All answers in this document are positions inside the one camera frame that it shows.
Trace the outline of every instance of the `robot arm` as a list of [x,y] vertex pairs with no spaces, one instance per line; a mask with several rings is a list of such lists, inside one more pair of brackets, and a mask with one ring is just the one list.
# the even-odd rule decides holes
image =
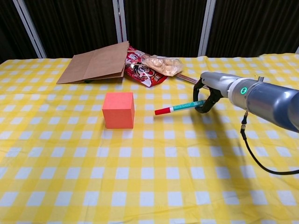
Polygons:
[[210,96],[203,106],[195,109],[208,112],[220,98],[229,101],[279,127],[299,133],[299,90],[216,72],[204,72],[193,89],[198,101],[200,88],[207,86]]

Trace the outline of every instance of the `black cable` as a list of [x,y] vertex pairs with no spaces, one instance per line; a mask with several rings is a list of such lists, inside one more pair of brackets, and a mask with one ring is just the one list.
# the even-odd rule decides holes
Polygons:
[[251,151],[250,147],[249,147],[249,144],[247,142],[247,137],[246,137],[246,134],[245,134],[245,127],[246,127],[246,124],[247,124],[247,116],[248,116],[248,112],[245,112],[244,114],[244,118],[242,120],[242,126],[241,126],[241,130],[240,130],[240,133],[243,137],[243,140],[245,142],[245,145],[250,153],[250,155],[252,156],[252,158],[254,159],[254,161],[260,166],[260,168],[262,168],[263,170],[271,173],[271,174],[276,174],[276,175],[294,175],[294,174],[299,174],[299,169],[297,170],[292,170],[292,171],[283,171],[283,172],[279,172],[279,171],[274,171],[274,170],[270,170],[266,167],[264,167],[259,160],[257,160],[257,158],[254,156],[253,152]]

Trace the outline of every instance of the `marker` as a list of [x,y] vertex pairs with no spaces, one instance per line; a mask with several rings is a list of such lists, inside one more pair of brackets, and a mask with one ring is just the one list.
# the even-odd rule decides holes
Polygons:
[[191,102],[191,103],[187,103],[187,104],[166,107],[166,108],[163,108],[160,110],[155,110],[155,115],[172,113],[174,111],[186,110],[186,109],[193,108],[196,106],[202,106],[204,103],[205,103],[205,100],[200,100],[200,101],[195,101],[195,102]]

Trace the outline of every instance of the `foam block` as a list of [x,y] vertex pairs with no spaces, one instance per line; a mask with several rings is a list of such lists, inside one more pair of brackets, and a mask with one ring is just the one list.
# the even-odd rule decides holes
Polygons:
[[102,111],[106,128],[133,128],[135,116],[133,93],[107,93]]

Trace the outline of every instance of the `green indicator light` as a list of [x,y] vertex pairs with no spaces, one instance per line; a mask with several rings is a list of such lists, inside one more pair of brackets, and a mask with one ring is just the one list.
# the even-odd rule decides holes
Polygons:
[[243,94],[245,94],[247,92],[247,87],[243,87],[242,89],[241,89],[241,94],[243,95]]

